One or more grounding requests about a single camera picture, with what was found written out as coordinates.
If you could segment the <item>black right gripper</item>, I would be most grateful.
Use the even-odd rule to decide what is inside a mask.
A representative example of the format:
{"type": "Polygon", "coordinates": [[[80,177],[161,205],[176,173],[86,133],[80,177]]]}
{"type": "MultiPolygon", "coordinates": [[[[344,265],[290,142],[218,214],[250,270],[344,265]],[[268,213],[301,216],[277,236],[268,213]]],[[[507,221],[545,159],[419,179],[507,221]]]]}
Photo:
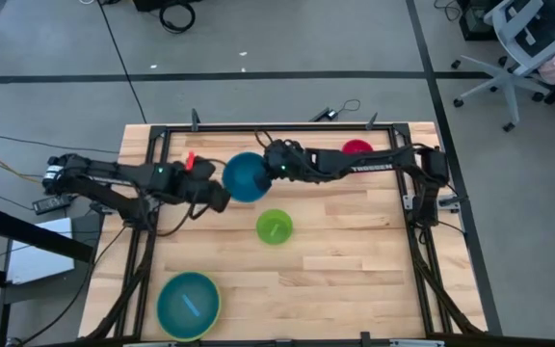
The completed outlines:
{"type": "Polygon", "coordinates": [[[272,188],[273,180],[289,179],[305,181],[307,157],[304,148],[291,140],[274,140],[264,148],[265,173],[253,176],[259,191],[267,192],[272,188]]]}

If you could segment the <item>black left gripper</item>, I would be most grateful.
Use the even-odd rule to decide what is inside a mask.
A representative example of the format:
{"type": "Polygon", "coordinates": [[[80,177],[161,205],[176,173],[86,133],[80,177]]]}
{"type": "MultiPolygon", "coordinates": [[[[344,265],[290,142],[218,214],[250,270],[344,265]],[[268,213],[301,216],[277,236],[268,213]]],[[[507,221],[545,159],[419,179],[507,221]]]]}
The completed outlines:
{"type": "Polygon", "coordinates": [[[207,159],[197,157],[190,170],[183,162],[175,162],[174,195],[178,199],[208,199],[208,205],[218,213],[225,211],[231,195],[211,176],[216,167],[207,159]]]}

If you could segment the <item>blue plastic bowl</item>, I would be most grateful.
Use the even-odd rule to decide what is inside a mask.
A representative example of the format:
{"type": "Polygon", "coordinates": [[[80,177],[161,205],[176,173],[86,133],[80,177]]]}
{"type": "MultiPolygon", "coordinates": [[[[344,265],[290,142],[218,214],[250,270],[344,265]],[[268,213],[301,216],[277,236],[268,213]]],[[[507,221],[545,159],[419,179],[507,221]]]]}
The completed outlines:
{"type": "Polygon", "coordinates": [[[264,158],[254,152],[239,153],[226,163],[222,182],[234,200],[255,202],[266,195],[253,181],[255,174],[265,173],[263,164],[264,158]]]}

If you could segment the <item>small green plastic bowl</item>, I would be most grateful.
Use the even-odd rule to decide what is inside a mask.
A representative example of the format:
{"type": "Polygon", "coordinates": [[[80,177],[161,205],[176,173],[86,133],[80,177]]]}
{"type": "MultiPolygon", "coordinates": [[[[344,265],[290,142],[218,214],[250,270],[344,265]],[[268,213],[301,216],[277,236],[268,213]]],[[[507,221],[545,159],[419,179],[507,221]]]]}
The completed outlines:
{"type": "Polygon", "coordinates": [[[258,217],[255,229],[262,242],[268,245],[280,245],[292,235],[293,221],[285,211],[269,209],[258,217]]]}

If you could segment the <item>small black floor adapter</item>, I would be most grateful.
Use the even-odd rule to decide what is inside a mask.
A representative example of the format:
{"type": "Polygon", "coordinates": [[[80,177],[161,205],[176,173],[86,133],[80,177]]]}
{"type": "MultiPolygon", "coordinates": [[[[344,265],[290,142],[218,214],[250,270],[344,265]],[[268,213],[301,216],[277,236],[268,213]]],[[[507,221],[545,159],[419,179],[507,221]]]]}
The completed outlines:
{"type": "Polygon", "coordinates": [[[339,117],[344,113],[355,112],[360,108],[360,101],[358,99],[348,99],[338,110],[332,108],[325,108],[319,114],[314,116],[310,122],[322,122],[322,121],[338,121],[339,117]]]}

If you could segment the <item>red plastic bowl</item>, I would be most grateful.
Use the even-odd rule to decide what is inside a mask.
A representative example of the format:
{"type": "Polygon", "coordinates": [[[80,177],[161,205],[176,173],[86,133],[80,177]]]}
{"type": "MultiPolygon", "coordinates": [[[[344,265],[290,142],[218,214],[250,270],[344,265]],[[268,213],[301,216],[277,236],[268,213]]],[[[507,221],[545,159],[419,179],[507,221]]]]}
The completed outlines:
{"type": "Polygon", "coordinates": [[[357,154],[373,150],[373,147],[368,142],[361,139],[349,140],[341,148],[341,151],[347,154],[357,154]]]}

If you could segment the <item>large teal bowl green rim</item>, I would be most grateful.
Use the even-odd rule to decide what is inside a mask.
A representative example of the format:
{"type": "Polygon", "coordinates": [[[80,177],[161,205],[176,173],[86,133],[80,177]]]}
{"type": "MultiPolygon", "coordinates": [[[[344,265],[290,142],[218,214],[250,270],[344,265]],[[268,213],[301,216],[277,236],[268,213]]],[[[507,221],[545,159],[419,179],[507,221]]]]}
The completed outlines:
{"type": "Polygon", "coordinates": [[[199,272],[182,272],[159,292],[156,317],[162,330],[175,341],[201,339],[216,324],[222,308],[218,285],[199,272]]]}

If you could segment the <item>black power adapter brick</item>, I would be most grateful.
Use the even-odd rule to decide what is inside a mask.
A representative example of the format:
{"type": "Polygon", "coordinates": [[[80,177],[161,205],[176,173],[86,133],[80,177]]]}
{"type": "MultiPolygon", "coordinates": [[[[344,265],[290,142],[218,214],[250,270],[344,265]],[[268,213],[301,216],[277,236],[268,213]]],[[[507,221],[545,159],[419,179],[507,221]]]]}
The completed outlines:
{"type": "Polygon", "coordinates": [[[32,208],[37,215],[53,212],[56,210],[66,209],[71,206],[74,196],[59,195],[50,196],[42,200],[36,200],[32,203],[32,208]]]}

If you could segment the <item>white box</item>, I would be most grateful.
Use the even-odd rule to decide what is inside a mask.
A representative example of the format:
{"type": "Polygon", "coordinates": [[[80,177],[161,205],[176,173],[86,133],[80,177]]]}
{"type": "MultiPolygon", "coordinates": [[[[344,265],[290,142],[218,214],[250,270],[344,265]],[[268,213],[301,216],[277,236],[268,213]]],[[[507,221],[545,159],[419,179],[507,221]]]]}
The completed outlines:
{"type": "Polygon", "coordinates": [[[74,260],[28,244],[13,241],[7,281],[22,284],[60,275],[74,269],[74,260]]]}

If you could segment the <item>black equipment case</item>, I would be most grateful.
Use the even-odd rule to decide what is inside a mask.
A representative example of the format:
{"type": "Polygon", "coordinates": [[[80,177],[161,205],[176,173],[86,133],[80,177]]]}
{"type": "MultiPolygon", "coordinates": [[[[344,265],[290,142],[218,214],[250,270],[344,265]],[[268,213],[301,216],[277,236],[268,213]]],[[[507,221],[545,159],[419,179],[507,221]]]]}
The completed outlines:
{"type": "Polygon", "coordinates": [[[493,28],[484,21],[485,14],[502,0],[457,0],[461,10],[459,19],[466,41],[496,40],[493,28]]]}

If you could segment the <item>grey office chair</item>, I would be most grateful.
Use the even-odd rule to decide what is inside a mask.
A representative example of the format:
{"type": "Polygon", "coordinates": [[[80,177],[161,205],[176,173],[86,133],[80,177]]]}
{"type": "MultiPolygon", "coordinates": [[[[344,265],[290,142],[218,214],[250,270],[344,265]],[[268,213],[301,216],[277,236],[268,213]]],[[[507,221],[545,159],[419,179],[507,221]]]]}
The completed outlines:
{"type": "Polygon", "coordinates": [[[485,14],[484,22],[492,27],[505,50],[505,61],[496,66],[465,55],[454,61],[452,69],[466,60],[490,79],[461,93],[453,100],[453,105],[459,108],[475,94],[501,91],[511,115],[503,130],[510,132],[519,123],[515,91],[530,91],[532,99],[540,102],[555,86],[545,81],[539,72],[540,67],[555,55],[555,0],[502,0],[485,14]]]}

